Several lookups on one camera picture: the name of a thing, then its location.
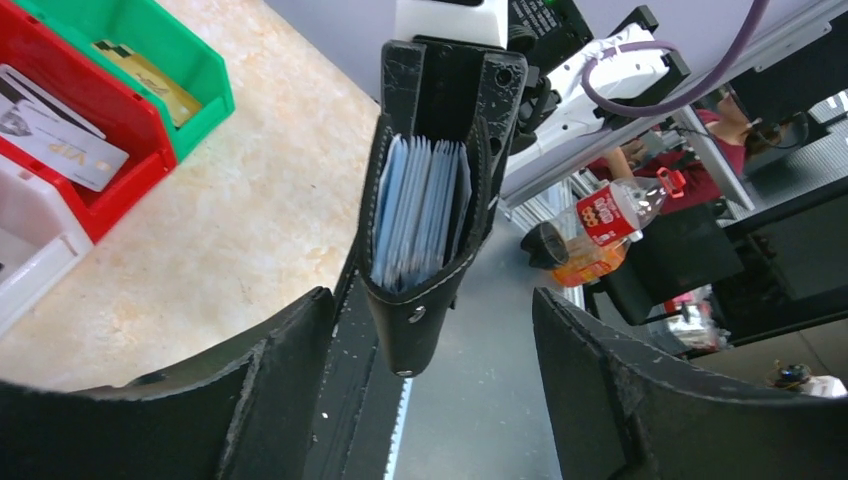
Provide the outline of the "black leather card holder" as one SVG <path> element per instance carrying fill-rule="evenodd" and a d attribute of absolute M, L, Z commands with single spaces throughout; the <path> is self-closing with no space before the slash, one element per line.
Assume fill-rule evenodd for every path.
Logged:
<path fill-rule="evenodd" d="M 389 370 L 421 374 L 448 309 L 480 250 L 492 199 L 489 129 L 474 119 L 466 140 L 431 140 L 380 116 L 357 232 L 357 267 Z"/>

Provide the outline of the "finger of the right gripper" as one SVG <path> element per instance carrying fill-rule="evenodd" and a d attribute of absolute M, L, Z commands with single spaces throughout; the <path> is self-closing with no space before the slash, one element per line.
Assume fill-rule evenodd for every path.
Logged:
<path fill-rule="evenodd" d="M 394 120 L 413 120 L 424 63 L 424 45 L 390 40 L 382 47 L 381 105 Z"/>
<path fill-rule="evenodd" d="M 487 123 L 492 152 L 493 199 L 498 198 L 501 189 L 527 73 L 527 62 L 520 53 L 491 51 L 483 56 L 480 116 Z"/>

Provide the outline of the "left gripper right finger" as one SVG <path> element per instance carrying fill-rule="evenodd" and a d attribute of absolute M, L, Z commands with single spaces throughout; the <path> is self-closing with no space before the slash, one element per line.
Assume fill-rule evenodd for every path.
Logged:
<path fill-rule="evenodd" d="M 847 402 L 701 369 L 533 293 L 540 373 L 566 479 L 843 479 Z"/>

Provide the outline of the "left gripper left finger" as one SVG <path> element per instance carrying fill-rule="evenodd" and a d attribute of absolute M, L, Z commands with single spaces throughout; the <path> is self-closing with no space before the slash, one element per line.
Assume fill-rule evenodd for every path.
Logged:
<path fill-rule="evenodd" d="M 122 387 L 3 382 L 5 479 L 298 479 L 334 328 L 317 287 L 266 321 Z"/>

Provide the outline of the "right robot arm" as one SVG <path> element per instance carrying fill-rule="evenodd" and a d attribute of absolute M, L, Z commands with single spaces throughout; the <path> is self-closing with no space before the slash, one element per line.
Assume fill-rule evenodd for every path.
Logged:
<path fill-rule="evenodd" d="M 570 1 L 400 1 L 381 104 L 404 136 L 486 140 L 498 194 L 512 165 L 652 113 L 688 75 L 646 6 L 595 38 Z"/>

